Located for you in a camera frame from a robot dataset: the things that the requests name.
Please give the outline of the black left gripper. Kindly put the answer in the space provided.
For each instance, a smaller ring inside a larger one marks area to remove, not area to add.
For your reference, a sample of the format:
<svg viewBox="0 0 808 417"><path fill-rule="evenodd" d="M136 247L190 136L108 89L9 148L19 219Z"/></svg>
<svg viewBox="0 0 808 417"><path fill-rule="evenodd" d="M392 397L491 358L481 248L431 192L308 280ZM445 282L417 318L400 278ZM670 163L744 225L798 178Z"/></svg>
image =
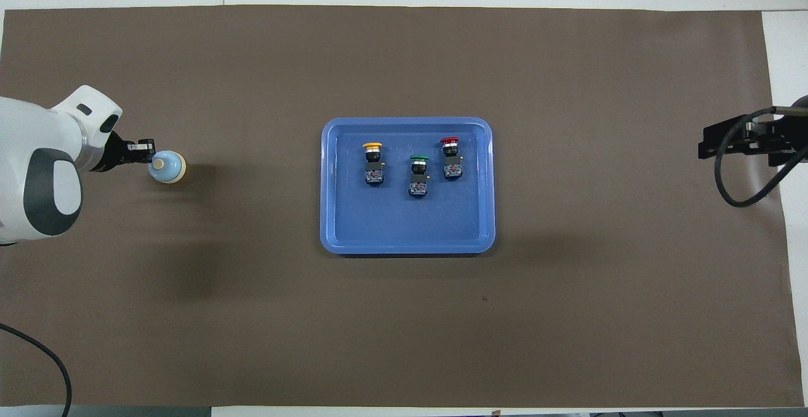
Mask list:
<svg viewBox="0 0 808 417"><path fill-rule="evenodd" d="M114 167L132 163L149 164L153 161L156 152L154 140L138 140L130 144L117 132L111 132L104 146L104 152L98 163L93 167L94 172L109 172Z"/></svg>

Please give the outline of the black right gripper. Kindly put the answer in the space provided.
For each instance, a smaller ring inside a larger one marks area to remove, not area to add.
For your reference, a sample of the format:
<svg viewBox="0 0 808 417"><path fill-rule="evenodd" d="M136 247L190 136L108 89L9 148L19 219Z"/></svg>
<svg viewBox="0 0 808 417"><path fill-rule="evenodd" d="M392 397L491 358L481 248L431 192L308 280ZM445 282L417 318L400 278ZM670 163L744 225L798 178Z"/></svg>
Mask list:
<svg viewBox="0 0 808 417"><path fill-rule="evenodd" d="M751 140L744 126L729 136L726 155L752 155L752 150L769 154L769 166L785 166L789 162L805 162L807 158L807 95L800 97L789 107L775 106L767 109L768 114L780 115L777 120L764 121L763 130L756 133L751 148ZM702 129L702 139L698 143L698 158L714 158L718 147L731 129L744 116L735 116Z"/></svg>

